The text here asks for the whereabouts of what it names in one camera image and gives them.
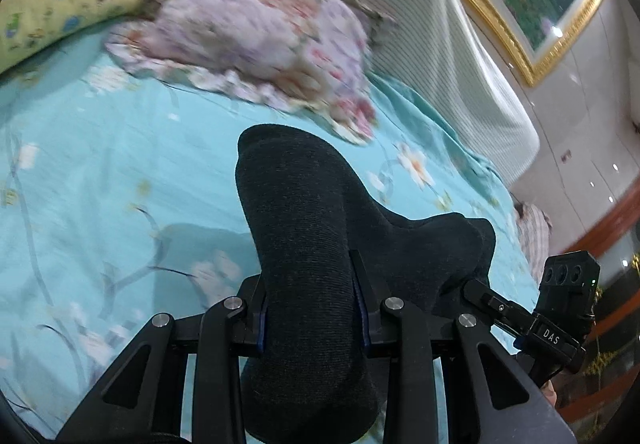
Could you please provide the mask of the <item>person's right hand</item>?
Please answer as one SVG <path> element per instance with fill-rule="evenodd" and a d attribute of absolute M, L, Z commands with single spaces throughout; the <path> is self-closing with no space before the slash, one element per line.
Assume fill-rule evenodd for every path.
<path fill-rule="evenodd" d="M 540 392 L 551 406 L 555 406 L 558 396 L 551 380 L 546 381 L 540 388 Z"/>

